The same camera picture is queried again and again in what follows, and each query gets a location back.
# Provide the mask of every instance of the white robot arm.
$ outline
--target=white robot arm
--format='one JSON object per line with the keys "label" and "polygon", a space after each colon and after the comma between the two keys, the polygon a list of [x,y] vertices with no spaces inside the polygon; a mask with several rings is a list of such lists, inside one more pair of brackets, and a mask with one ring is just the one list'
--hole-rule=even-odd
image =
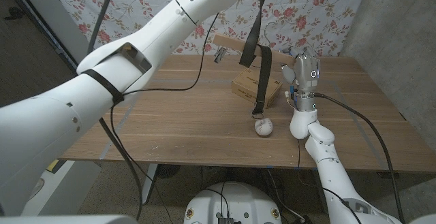
{"label": "white robot arm", "polygon": [[20,215],[47,165],[112,107],[111,93],[84,71],[96,71],[122,93],[141,89],[197,24],[234,2],[173,0],[141,30],[85,57],[79,76],[0,109],[0,216]]}
{"label": "white robot arm", "polygon": [[[401,224],[396,218],[383,213],[365,201],[353,187],[347,172],[334,148],[333,133],[317,119],[313,92],[320,77],[320,60],[305,49],[296,57],[294,66],[298,91],[296,110],[290,123],[290,131],[297,139],[305,139],[306,150],[315,161],[322,187],[340,196],[355,212],[361,223]],[[329,191],[324,190],[330,223],[358,223],[350,209]]]}

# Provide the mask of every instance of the black belt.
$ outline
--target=black belt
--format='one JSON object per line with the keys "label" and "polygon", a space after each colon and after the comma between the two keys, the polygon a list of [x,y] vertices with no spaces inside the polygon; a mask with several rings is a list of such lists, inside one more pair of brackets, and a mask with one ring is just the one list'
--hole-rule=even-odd
{"label": "black belt", "polygon": [[260,65],[258,96],[256,97],[255,107],[251,112],[251,115],[254,118],[261,118],[260,115],[264,113],[266,88],[268,87],[268,80],[270,78],[271,72],[271,63],[273,61],[273,58],[271,57],[271,49],[267,46],[261,46],[258,44],[262,18],[262,6],[264,5],[264,2],[265,0],[260,0],[260,9],[258,16],[254,21],[253,28],[251,28],[250,34],[248,35],[247,42],[244,46],[243,54],[240,57],[239,61],[239,64],[245,67],[250,67],[255,58],[254,51],[256,49],[256,46],[260,47],[260,50],[262,51],[262,62]]}
{"label": "black belt", "polygon": [[97,73],[93,69],[88,69],[83,72],[83,74],[88,74],[90,77],[99,82],[109,93],[112,95],[112,101],[114,106],[118,103],[124,101],[124,95],[115,88],[107,79],[105,79],[101,74]]}

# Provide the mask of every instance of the gray wall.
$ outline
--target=gray wall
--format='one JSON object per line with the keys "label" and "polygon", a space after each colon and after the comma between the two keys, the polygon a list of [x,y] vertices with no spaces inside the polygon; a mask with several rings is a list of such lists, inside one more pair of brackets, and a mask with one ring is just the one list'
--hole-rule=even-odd
{"label": "gray wall", "polygon": [[357,59],[436,150],[436,0],[362,0],[341,55]]}
{"label": "gray wall", "polygon": [[75,60],[81,62],[87,53],[88,40],[80,32],[62,3],[59,0],[30,0],[30,2]]}

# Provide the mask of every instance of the metal bracket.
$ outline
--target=metal bracket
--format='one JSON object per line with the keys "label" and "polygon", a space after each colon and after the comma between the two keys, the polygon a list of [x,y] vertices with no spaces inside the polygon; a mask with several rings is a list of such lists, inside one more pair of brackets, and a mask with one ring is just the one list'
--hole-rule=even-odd
{"label": "metal bracket", "polygon": [[217,50],[217,52],[215,53],[215,63],[219,63],[222,58],[224,57],[225,53],[227,52],[227,49],[224,47],[220,47],[220,49]]}

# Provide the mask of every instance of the floral curtain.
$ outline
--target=floral curtain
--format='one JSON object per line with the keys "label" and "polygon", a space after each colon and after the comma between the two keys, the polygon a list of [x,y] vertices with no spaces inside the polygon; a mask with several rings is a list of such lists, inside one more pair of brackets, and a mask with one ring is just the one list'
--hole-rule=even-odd
{"label": "floral curtain", "polygon": [[[60,0],[88,37],[104,0]],[[98,33],[96,46],[134,33],[171,0],[111,0]],[[310,45],[321,56],[340,54],[361,0],[265,0],[262,8],[260,43],[275,50]],[[238,0],[219,14],[213,27],[222,33],[245,39],[259,10],[259,0]],[[176,49],[176,54],[200,54],[212,19],[205,20]],[[217,46],[207,44],[207,54]]]}

